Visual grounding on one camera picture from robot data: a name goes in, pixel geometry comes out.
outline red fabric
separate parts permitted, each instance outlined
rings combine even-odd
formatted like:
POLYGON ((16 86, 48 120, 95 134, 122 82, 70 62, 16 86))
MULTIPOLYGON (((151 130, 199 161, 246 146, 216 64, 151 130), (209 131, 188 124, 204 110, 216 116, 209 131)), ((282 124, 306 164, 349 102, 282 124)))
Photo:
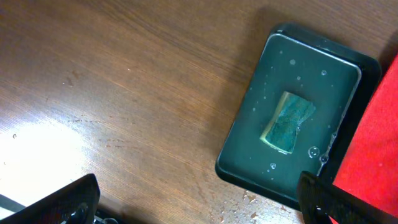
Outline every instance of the red fabric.
POLYGON ((398 217, 398 56, 366 108, 334 185, 398 217))

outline water bubble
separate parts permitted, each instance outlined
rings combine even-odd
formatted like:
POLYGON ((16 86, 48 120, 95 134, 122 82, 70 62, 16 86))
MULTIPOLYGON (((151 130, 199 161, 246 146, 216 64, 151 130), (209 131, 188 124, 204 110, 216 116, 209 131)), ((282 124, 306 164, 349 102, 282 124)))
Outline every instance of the water bubble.
POLYGON ((315 158, 318 157, 320 153, 320 150, 318 147, 316 146, 312 146, 309 150, 308 150, 308 155, 310 156, 310 158, 315 158))
POLYGON ((319 158, 319 160, 321 160, 322 163, 328 162, 329 157, 326 155, 321 156, 321 158, 319 158))

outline sponge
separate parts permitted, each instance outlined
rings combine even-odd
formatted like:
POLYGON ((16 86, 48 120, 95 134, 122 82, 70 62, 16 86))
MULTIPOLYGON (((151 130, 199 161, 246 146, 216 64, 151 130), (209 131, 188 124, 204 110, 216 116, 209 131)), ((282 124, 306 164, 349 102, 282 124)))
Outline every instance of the sponge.
POLYGON ((260 137, 261 141, 280 152, 293 153, 301 124, 315 110, 313 103, 285 91, 274 116, 260 137))

